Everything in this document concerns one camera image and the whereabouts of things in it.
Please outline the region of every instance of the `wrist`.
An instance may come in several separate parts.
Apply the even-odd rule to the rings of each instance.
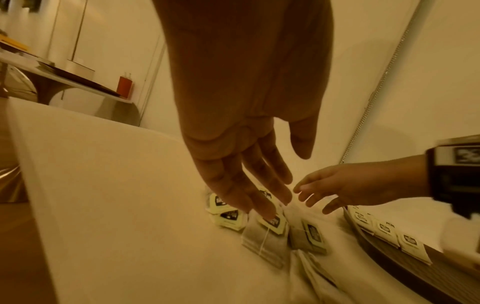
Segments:
[[[416,155],[389,162],[395,172],[393,187],[396,199],[429,197],[427,157]]]

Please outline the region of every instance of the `wooden floor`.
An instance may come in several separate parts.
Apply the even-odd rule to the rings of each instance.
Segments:
[[[57,303],[29,204],[0,204],[0,302]]]

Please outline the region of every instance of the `hand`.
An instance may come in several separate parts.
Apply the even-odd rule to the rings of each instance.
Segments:
[[[429,195],[424,155],[377,163],[343,164],[313,172],[293,189],[312,207],[338,195],[323,209],[329,214],[348,205],[380,205],[400,198]]]
[[[311,156],[330,73],[328,0],[154,0],[168,45],[183,139],[207,185],[226,203],[273,218],[292,174],[274,117],[290,122],[297,155]]]

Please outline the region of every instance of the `palm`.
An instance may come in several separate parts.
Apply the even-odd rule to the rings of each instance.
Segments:
[[[166,2],[156,4],[183,138],[198,171],[228,204],[271,217],[275,209],[242,163],[280,201],[291,200],[285,183],[292,174],[276,148],[273,117],[290,122],[293,148],[309,158],[330,72],[330,4]]]

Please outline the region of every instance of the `white tabletop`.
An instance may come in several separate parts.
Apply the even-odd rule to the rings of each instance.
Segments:
[[[183,143],[21,100],[8,119],[61,304],[288,302],[288,267],[209,220]],[[428,303],[362,251],[341,211],[311,212],[333,249],[323,265],[352,293]]]
[[[125,103],[132,103],[130,100],[127,100],[127,99],[124,99],[124,98],[121,98],[121,97],[116,97],[116,96],[113,96],[111,94],[93,89],[91,87],[87,87],[87,86],[81,85],[79,83],[73,82],[71,80],[60,77],[60,76],[55,75],[53,73],[43,71],[43,70],[38,68],[39,63],[36,60],[26,58],[26,57],[22,57],[18,54],[10,53],[10,52],[7,52],[7,51],[0,52],[0,62],[12,65],[12,66],[17,67],[21,70],[25,70],[27,72],[34,73],[34,74],[40,75],[42,77],[45,77],[45,78],[48,78],[48,79],[51,79],[51,80],[55,80],[57,82],[69,85],[73,88],[82,89],[82,90],[85,90],[85,91],[88,91],[88,92],[91,92],[91,93],[94,93],[94,94],[97,94],[97,95],[107,97],[111,100],[121,101],[121,102],[125,102]]]

